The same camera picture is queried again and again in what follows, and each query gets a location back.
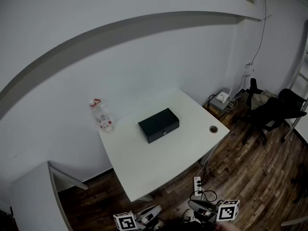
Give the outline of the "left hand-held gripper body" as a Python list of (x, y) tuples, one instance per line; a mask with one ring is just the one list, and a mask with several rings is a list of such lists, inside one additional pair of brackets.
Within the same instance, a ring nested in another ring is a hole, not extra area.
[(156, 208), (148, 208), (137, 214), (132, 211), (115, 214), (113, 218), (120, 231), (144, 231), (156, 218)]

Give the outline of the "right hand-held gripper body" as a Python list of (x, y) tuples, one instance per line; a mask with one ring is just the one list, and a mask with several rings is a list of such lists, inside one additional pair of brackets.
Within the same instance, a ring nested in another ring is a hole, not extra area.
[(220, 200), (216, 204), (195, 200), (197, 212), (205, 217), (215, 217), (215, 221), (232, 221), (239, 213), (240, 200)]

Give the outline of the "black drawer box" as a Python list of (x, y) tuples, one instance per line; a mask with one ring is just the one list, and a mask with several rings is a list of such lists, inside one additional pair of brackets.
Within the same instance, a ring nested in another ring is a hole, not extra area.
[(147, 140), (149, 136), (170, 126), (176, 121), (179, 121), (178, 117), (169, 108), (167, 108), (143, 121), (140, 121), (138, 125)]

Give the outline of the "person's right forearm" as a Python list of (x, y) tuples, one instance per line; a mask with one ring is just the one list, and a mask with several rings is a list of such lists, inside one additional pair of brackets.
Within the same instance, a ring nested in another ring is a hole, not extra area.
[(215, 223), (215, 231), (241, 231), (241, 230), (229, 221), (221, 221)]

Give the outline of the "person's right white shoe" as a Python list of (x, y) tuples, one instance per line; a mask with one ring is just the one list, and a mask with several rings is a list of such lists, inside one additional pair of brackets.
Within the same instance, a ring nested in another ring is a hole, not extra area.
[(195, 221), (194, 211), (192, 209), (186, 209), (182, 215), (182, 223), (191, 223)]

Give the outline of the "person's white shoe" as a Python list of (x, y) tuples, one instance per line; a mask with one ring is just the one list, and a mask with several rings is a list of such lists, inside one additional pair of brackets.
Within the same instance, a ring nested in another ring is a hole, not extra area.
[(149, 231), (156, 231), (157, 229), (164, 228), (166, 225), (161, 219), (155, 219), (150, 225)]
[(195, 221), (194, 211), (192, 209), (186, 209), (182, 215), (182, 223), (191, 223)]

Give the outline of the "person's left white shoe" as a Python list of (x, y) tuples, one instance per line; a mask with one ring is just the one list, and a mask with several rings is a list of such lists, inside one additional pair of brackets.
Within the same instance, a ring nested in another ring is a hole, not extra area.
[(156, 231), (157, 229), (164, 228), (166, 225), (161, 219), (155, 219), (150, 225), (149, 231)]

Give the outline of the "white power strip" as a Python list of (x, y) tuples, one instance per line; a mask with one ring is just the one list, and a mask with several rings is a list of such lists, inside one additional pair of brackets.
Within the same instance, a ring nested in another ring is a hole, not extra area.
[(194, 185), (194, 192), (193, 192), (194, 196), (201, 196), (203, 194), (201, 177), (199, 176), (194, 177), (193, 185)]

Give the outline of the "person's black clothing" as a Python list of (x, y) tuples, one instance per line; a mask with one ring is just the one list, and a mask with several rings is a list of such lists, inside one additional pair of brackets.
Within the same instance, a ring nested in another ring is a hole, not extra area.
[(215, 231), (215, 227), (211, 224), (202, 225), (196, 221), (193, 221), (170, 224), (165, 226), (162, 231)]

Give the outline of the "white panel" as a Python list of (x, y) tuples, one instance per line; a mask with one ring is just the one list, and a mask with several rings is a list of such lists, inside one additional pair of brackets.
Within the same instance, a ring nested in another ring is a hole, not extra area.
[(284, 221), (280, 224), (280, 226), (281, 227), (291, 226), (291, 225), (295, 225), (295, 224), (305, 222), (307, 220), (308, 220), (308, 216), (305, 216), (305, 217), (301, 217), (301, 218), (297, 218), (297, 219), (293, 219), (293, 220), (289, 220), (289, 221)]

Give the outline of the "brown cardboard box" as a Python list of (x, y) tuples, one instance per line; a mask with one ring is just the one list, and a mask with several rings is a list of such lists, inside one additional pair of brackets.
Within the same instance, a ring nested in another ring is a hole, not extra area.
[(228, 126), (231, 122), (235, 111), (220, 111), (217, 108), (209, 105), (208, 103), (203, 105), (203, 108), (206, 109), (212, 116), (219, 120), (222, 124)]

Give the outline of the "white cabinet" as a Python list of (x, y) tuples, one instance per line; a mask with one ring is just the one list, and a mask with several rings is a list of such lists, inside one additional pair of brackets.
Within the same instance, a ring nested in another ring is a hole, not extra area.
[(11, 187), (13, 216), (19, 231), (73, 231), (62, 208), (54, 177), (87, 190), (89, 187), (44, 162)]

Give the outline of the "grey metal box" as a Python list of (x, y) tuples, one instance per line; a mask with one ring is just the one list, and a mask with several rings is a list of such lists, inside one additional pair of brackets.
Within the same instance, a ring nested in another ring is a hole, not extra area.
[[(222, 91), (224, 91), (224, 92), (229, 92), (229, 90), (230, 90), (230, 89), (223, 88), (222, 90), (220, 90), (220, 91), (218, 92), (218, 94), (221, 93)], [(209, 104), (210, 104), (211, 106), (217, 108), (217, 109), (220, 110), (220, 111), (224, 111), (224, 110), (226, 109), (226, 107), (228, 106), (229, 102), (230, 102), (230, 96), (229, 96), (229, 98), (227, 99), (227, 101), (226, 101), (224, 104), (222, 104), (220, 101), (216, 100), (216, 96), (217, 96), (218, 94), (216, 94), (216, 95), (209, 101)]]

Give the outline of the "white router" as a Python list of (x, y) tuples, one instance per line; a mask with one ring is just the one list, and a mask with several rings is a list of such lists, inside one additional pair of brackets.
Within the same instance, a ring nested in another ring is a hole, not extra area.
[(232, 92), (232, 89), (229, 90), (229, 92), (224, 92), (222, 91), (221, 93), (219, 93), (217, 96), (216, 96), (216, 100), (220, 101), (222, 104), (224, 104), (227, 99), (229, 98), (230, 94)]

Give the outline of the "beige cloth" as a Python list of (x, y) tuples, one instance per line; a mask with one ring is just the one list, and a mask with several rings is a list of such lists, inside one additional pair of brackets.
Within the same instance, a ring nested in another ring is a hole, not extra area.
[(254, 93), (251, 99), (251, 110), (264, 105), (271, 97), (277, 98), (277, 95), (268, 90), (264, 90), (260, 94)]

